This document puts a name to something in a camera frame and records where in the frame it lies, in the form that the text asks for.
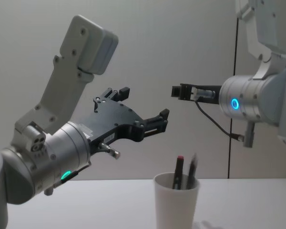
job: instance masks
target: black pen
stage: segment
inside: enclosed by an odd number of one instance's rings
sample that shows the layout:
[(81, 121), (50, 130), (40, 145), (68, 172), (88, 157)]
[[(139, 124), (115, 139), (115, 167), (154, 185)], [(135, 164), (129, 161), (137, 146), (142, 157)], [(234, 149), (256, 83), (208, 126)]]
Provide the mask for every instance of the black pen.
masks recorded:
[(178, 156), (174, 174), (173, 189), (181, 189), (184, 157)]
[(190, 169), (189, 169), (189, 176), (186, 182), (186, 189), (192, 189), (195, 182), (195, 173), (197, 169), (197, 156), (196, 154), (192, 157)]

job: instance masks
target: white plastic cup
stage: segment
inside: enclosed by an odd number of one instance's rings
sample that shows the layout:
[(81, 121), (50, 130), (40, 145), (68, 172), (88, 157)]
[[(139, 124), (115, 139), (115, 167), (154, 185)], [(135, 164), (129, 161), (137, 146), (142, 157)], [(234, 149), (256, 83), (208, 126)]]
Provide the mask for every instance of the white plastic cup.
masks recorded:
[(182, 188), (172, 189), (174, 173), (162, 173), (153, 179), (157, 229), (192, 229), (199, 182), (186, 189), (187, 175), (183, 174)]

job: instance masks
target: gray wall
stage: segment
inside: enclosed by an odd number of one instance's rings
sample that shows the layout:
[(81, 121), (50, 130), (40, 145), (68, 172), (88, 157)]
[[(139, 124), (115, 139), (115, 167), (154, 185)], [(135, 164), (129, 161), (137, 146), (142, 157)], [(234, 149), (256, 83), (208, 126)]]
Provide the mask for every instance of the gray wall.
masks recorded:
[[(200, 159), (199, 178), (227, 178), (229, 139), (193, 103), (171, 98), (170, 93), (179, 83), (220, 85), (232, 76), (236, 33), (232, 0), (0, 0), (0, 148), (10, 142), (15, 121), (40, 100), (53, 70), (52, 59), (76, 14), (115, 32), (120, 42), (106, 73), (85, 89), (72, 119), (88, 114), (92, 98), (108, 87), (129, 86), (125, 104), (142, 118), (171, 110), (166, 133), (141, 143), (115, 142), (112, 146), (122, 152), (121, 159), (94, 156), (92, 167), (78, 179), (152, 178), (172, 171), (177, 155), (189, 161), (194, 152)], [(253, 73), (257, 64), (246, 53), (244, 28), (240, 34), (238, 51), (244, 56), (237, 59), (237, 72)], [(202, 107), (229, 130), (230, 119), (218, 106)], [(241, 123), (234, 123), (233, 129), (244, 130)], [(230, 175), (286, 177), (286, 153), (267, 152), (275, 152), (272, 143), (278, 151), (284, 148), (275, 130), (257, 135), (271, 142), (264, 148), (265, 141), (256, 137), (258, 147), (251, 151), (232, 144)]]

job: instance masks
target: green led light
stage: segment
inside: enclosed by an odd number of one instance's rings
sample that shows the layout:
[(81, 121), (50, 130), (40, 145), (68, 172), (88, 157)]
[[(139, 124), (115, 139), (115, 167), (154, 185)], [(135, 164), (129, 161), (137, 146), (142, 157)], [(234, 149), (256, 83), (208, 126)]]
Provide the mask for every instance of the green led light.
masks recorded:
[(62, 177), (61, 177), (61, 179), (63, 180), (63, 179), (65, 179), (68, 175), (70, 175), (71, 174), (71, 171), (70, 170), (68, 170), (67, 172), (65, 172), (63, 175), (62, 175)]

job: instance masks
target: white table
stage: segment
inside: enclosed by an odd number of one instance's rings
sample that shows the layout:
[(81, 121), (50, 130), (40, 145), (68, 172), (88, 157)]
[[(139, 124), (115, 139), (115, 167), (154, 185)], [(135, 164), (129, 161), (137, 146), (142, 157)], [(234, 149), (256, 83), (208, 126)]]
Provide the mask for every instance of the white table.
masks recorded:
[[(286, 229), (286, 179), (202, 179), (194, 229)], [(70, 181), (9, 205), (8, 229), (155, 229), (151, 180)]]

